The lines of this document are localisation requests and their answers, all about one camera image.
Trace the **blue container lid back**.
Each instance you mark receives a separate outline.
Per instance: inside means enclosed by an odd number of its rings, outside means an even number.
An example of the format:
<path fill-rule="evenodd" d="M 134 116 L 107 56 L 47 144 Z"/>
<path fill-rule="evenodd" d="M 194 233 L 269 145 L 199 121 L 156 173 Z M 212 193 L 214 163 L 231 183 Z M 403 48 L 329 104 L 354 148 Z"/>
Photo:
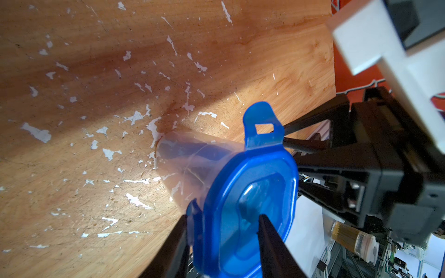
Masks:
<path fill-rule="evenodd" d="M 243 116 L 245 148 L 219 172 L 204 202 L 186 210 L 193 264 L 211 278 L 251 278 L 261 272 L 258 218 L 267 215 L 286 239 L 292 226 L 298 170 L 283 146 L 284 128 L 266 102 Z"/>

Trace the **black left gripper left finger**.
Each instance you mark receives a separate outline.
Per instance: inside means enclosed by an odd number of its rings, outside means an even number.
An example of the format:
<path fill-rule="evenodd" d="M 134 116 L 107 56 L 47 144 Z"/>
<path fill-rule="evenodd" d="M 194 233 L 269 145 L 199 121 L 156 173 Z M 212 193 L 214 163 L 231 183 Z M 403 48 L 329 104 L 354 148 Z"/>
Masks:
<path fill-rule="evenodd" d="M 187 242 L 187 216 L 182 215 L 164 244 L 139 278 L 185 278 L 190 246 Z"/>

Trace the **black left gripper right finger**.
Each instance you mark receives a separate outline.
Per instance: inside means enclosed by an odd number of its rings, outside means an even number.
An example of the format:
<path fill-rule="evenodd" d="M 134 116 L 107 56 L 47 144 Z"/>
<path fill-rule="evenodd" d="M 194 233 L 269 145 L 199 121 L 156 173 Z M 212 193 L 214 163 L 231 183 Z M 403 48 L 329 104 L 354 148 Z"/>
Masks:
<path fill-rule="evenodd" d="M 306 278 L 265 214 L 258 218 L 258 242 L 263 278 Z"/>

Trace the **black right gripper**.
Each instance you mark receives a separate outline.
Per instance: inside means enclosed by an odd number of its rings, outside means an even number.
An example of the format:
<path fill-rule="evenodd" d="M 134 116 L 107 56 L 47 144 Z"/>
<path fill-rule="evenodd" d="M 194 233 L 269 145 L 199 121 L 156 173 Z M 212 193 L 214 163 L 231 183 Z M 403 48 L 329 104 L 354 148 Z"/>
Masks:
<path fill-rule="evenodd" d="M 359 228 L 378 217 L 398 242 L 419 245 L 439 228 L 445 156 L 386 88 L 367 89 L 351 111 L 348 97 L 336 96 L 286 124 L 285 135 L 324 120 L 346 143 L 283 139 L 285 148 L 308 154 L 299 171 L 325 181 L 301 183 L 303 195 Z"/>

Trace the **clear plastic container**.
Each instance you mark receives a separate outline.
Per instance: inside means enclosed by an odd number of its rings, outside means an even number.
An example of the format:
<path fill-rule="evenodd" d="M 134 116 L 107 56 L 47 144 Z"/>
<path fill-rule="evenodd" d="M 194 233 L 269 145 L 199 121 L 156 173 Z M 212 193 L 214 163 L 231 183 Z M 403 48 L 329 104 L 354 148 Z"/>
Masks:
<path fill-rule="evenodd" d="M 201 205 L 215 178 L 244 144 L 198 132 L 169 132 L 156 146 L 157 173 L 184 213 L 196 199 Z"/>

